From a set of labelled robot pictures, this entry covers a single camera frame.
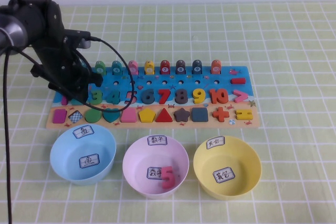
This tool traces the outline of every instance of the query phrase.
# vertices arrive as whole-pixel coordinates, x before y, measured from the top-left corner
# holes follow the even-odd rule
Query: blue square block
[[[207,122],[208,121],[208,109],[207,108],[192,108],[191,119],[193,122]]]

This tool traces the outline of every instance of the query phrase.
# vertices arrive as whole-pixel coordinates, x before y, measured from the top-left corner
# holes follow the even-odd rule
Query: green grid tablecloth
[[[93,186],[70,185],[49,165],[51,146],[62,133],[45,129],[54,92],[30,75],[30,62],[12,56],[8,96],[16,223],[336,222],[336,3],[68,6],[62,17],[67,28],[91,31],[140,65],[163,59],[210,65],[219,59],[222,65],[247,66],[261,127],[114,129],[118,146],[111,173]],[[117,59],[97,42],[82,53],[93,66]],[[6,222],[2,103],[0,113],[0,222]],[[191,161],[210,137],[242,138],[262,160],[261,181],[244,197],[218,201],[200,189],[191,166],[172,197],[147,200],[125,182],[121,162],[130,144],[154,133],[183,143]]]

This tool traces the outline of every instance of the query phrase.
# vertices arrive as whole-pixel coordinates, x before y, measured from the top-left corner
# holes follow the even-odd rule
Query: handwritten label
[[[147,138],[148,145],[167,145],[167,137],[164,135],[153,135]]]
[[[206,141],[206,148],[211,149],[213,147],[224,145],[224,144],[225,144],[225,138],[223,136],[218,136],[218,137],[214,137]]]
[[[217,183],[223,183],[236,177],[230,167],[217,170],[213,172],[213,175]]]
[[[84,137],[87,135],[91,135],[93,133],[94,131],[90,125],[83,126],[73,131],[73,134],[75,135],[77,139],[80,139],[81,137]]]
[[[98,165],[100,163],[99,161],[99,155],[98,154],[92,154],[89,156],[81,157],[79,159],[79,167],[80,168],[88,168],[93,165]]]
[[[147,178],[148,179],[162,179],[161,178],[161,167],[148,167]]]

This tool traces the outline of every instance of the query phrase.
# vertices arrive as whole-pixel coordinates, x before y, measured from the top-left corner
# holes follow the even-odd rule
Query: pink square block
[[[135,123],[137,121],[135,108],[128,107],[122,112],[120,121],[122,123]]]

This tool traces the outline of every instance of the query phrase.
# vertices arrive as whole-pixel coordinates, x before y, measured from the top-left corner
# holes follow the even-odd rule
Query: green circle block
[[[88,123],[97,123],[101,119],[101,111],[90,109],[85,113],[85,120]]]

